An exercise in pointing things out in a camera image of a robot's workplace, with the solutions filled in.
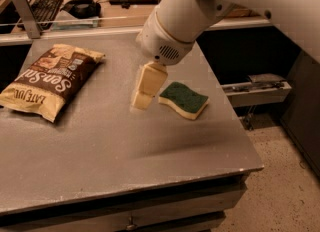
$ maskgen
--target keyboard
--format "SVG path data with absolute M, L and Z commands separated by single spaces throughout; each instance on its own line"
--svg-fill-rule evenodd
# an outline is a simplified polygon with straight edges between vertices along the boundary
M 42 30 L 49 29 L 52 22 L 60 11 L 63 0 L 35 0 L 30 6 L 35 20 L 39 22 Z

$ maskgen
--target wooden desk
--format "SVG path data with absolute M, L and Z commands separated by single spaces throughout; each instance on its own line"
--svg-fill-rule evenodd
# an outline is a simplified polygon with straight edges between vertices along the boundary
M 156 100 L 148 111 L 130 109 L 146 62 L 136 35 L 34 40 L 23 69 L 54 43 L 106 59 L 55 124 L 0 109 L 3 229 L 122 231 L 133 217 L 136 231 L 201 231 L 223 220 L 246 176 L 263 168 L 197 44 L 164 85 L 176 80 L 209 96 L 196 121 Z

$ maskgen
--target green scouring pad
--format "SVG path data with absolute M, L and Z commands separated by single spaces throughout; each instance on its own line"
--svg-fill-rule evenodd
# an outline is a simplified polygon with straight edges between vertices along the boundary
M 208 96 L 201 95 L 188 86 L 171 83 L 159 96 L 159 103 L 173 108 L 181 116 L 195 120 L 209 102 Z

